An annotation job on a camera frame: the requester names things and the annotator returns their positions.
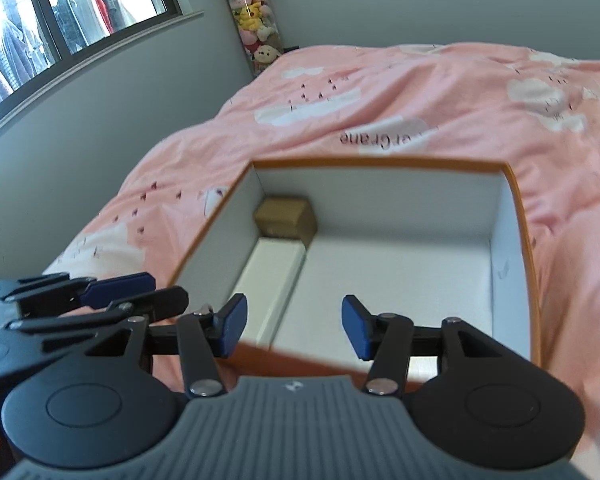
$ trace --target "metal screw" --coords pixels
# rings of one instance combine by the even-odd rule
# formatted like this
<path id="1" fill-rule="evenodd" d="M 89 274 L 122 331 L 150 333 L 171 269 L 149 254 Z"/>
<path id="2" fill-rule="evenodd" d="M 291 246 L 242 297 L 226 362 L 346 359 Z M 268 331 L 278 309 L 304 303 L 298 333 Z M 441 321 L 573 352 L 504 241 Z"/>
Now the metal screw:
<path id="1" fill-rule="evenodd" d="M 194 316 L 206 316 L 207 314 L 213 314 L 214 310 L 208 305 L 204 304 L 199 309 L 193 312 Z"/>
<path id="2" fill-rule="evenodd" d="M 200 379 L 189 387 L 189 391 L 197 397 L 213 397 L 222 391 L 222 384 L 214 379 Z"/>
<path id="3" fill-rule="evenodd" d="M 398 383 L 386 378 L 372 379 L 365 388 L 373 395 L 391 395 L 398 391 Z"/>

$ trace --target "pink bedspread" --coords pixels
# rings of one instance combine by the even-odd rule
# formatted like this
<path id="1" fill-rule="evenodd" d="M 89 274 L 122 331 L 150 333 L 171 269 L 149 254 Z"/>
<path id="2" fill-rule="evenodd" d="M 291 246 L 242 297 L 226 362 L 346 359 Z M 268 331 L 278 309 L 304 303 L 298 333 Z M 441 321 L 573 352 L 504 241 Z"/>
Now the pink bedspread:
<path id="1" fill-rule="evenodd" d="M 543 362 L 586 405 L 573 461 L 600 478 L 600 62 L 486 44 L 287 54 L 213 120 L 155 146 L 49 270 L 147 270 L 165 286 L 247 161 L 352 153 L 512 165 L 538 270 Z M 173 362 L 157 368 L 177 386 Z"/>

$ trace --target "window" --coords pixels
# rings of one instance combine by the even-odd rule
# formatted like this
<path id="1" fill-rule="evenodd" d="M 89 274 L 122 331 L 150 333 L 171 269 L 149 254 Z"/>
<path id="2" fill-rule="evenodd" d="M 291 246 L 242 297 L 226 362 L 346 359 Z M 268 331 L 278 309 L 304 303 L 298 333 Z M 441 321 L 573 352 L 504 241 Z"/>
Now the window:
<path id="1" fill-rule="evenodd" d="M 76 63 L 178 13 L 175 0 L 0 0 L 0 118 Z"/>

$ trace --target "white box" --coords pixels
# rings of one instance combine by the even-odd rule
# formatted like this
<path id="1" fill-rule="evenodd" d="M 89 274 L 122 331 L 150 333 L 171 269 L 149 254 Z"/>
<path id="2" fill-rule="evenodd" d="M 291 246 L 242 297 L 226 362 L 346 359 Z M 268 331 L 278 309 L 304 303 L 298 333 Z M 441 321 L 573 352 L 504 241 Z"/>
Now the white box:
<path id="1" fill-rule="evenodd" d="M 439 327 L 445 317 L 459 316 L 541 365 L 530 243 L 506 163 L 413 157 L 253 162 L 195 240 L 177 278 L 189 292 L 190 309 L 219 308 L 231 295 L 259 237 L 253 211 L 267 195 L 309 199 L 318 223 L 276 322 L 266 352 L 271 359 L 289 354 L 367 369 L 340 323 L 342 298 L 355 294 L 373 314 L 397 312 L 416 325 Z M 430 363 L 412 367 L 422 370 L 411 378 L 429 378 Z M 256 368 L 266 372 L 266 364 Z"/>

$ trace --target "transparent cylinder container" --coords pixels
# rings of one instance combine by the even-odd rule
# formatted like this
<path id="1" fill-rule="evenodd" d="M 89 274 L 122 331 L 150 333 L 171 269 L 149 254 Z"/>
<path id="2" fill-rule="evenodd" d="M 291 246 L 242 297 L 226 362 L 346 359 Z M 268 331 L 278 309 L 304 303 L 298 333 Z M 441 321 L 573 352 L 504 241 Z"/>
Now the transparent cylinder container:
<path id="1" fill-rule="evenodd" d="M 227 0 L 249 59 L 253 75 L 260 75 L 277 58 L 283 46 L 269 0 Z"/>

